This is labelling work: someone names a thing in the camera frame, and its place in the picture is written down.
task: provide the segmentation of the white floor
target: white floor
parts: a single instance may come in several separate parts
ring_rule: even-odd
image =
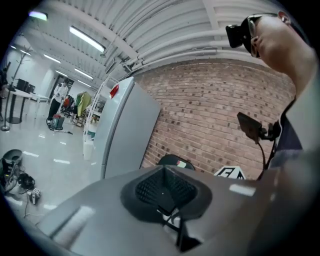
[[[2,103],[3,117],[5,103],[6,99]],[[15,117],[20,116],[21,103],[17,98]],[[49,130],[46,125],[49,107],[41,102],[35,119],[36,103],[31,101],[29,107],[28,104],[24,107],[22,123],[8,124],[9,131],[0,131],[0,156],[11,149],[24,152],[25,172],[35,179],[36,187],[41,191],[38,204],[29,202],[26,210],[26,218],[34,224],[48,211],[96,181],[90,173],[90,162],[83,158],[82,128],[70,124],[70,119],[66,118],[63,130],[71,131],[73,135]],[[8,201],[16,214],[25,214],[26,194],[10,195]]]

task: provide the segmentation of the white wall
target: white wall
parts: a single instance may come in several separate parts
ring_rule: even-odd
[[[88,94],[90,94],[92,97],[95,95],[95,92],[93,90],[90,89],[90,87],[79,83],[78,81],[74,81],[70,91],[69,91],[69,95],[72,96],[75,100],[77,98],[77,94],[81,93],[83,91],[88,92]]]
[[[6,56],[6,62],[11,62],[10,68],[7,73],[8,83],[12,82],[12,77],[14,76],[18,68],[18,62],[21,60],[22,54],[22,52],[12,49],[9,50]],[[29,84],[35,86],[34,92],[36,94],[46,95],[55,74],[54,71],[50,68],[51,65],[51,60],[47,61],[45,59],[42,59],[36,53],[32,54],[32,56],[26,55],[15,76],[13,85],[15,86],[17,84],[17,79],[23,79],[29,82]]]

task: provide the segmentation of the brick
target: brick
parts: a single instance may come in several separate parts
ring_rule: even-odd
[[[295,93],[287,76],[231,59],[173,63],[137,74],[135,79],[161,104],[142,167],[175,154],[190,160],[199,172],[239,165],[247,179],[261,173],[262,154],[238,129],[238,112],[267,128]],[[261,146],[268,158],[272,142],[262,141]]]

